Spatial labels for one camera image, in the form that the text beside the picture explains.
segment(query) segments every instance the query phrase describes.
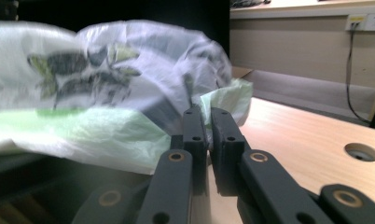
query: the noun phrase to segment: screw hole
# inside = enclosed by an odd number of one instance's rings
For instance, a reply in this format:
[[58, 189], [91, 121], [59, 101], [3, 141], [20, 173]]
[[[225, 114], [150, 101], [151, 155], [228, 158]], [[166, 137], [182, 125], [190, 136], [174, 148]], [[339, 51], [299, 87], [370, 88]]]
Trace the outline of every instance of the screw hole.
[[266, 155], [259, 153], [259, 152], [252, 153], [250, 157], [251, 157], [251, 160], [258, 161], [258, 162], [265, 162], [269, 159]]
[[153, 216], [153, 224], [167, 224], [170, 221], [170, 216], [166, 213], [157, 213]]
[[181, 153], [172, 153], [168, 156], [170, 161], [182, 161], [184, 158], [185, 156]]
[[310, 215], [305, 213], [298, 213], [296, 218], [301, 224], [315, 224], [315, 220]]
[[346, 190], [335, 190], [333, 192], [333, 197], [339, 202], [349, 207], [362, 207], [363, 202], [362, 200], [356, 196], [355, 194], [346, 191]]
[[121, 194], [117, 190], [109, 190], [102, 194], [98, 203], [103, 207], [110, 207], [121, 201]]

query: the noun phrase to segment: plastic bag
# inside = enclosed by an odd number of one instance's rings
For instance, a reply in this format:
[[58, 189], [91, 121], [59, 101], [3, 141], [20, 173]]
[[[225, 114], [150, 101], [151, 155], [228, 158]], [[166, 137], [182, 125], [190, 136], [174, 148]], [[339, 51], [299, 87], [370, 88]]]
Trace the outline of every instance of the plastic bag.
[[183, 112], [209, 92], [242, 86], [230, 83], [226, 54], [201, 32], [152, 21], [77, 34], [0, 22], [0, 152], [15, 145], [151, 174], [170, 135], [182, 132]]

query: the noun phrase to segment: black cable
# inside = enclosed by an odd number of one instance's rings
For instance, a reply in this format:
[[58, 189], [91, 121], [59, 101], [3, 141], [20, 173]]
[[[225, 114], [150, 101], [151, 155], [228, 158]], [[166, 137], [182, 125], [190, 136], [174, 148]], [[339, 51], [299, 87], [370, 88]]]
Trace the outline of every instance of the black cable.
[[350, 31], [350, 52], [348, 54], [347, 59], [347, 74], [345, 79], [345, 86], [347, 90], [347, 103], [350, 107], [350, 110], [353, 112], [353, 114], [360, 119], [361, 121], [370, 124], [370, 120], [364, 119], [360, 117], [354, 110], [353, 105], [351, 104], [351, 97], [350, 97], [350, 85], [351, 85], [351, 73], [352, 73], [352, 65], [353, 65], [353, 48], [354, 48], [354, 35], [356, 28], [358, 27], [359, 23], [352, 23], [351, 24], [351, 31]]

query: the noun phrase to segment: table surface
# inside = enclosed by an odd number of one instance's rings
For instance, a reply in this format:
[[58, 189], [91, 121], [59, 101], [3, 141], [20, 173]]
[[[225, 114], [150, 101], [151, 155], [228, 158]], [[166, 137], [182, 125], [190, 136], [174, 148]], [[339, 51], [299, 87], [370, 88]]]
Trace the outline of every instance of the table surface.
[[[358, 189], [375, 202], [375, 161], [360, 161], [345, 151], [350, 143], [375, 149], [375, 130], [252, 98], [241, 131], [251, 148], [270, 152], [305, 189], [319, 193], [329, 184]], [[242, 223], [235, 197], [216, 193], [209, 169], [212, 220]]]

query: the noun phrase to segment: wall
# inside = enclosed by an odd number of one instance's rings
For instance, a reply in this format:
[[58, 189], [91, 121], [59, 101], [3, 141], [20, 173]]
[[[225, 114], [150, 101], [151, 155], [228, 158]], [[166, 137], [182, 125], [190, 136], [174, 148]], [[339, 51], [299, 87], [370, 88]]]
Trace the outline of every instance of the wall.
[[[233, 65], [344, 82], [349, 52], [346, 16], [230, 21]], [[352, 83], [375, 88], [375, 33], [356, 33]]]

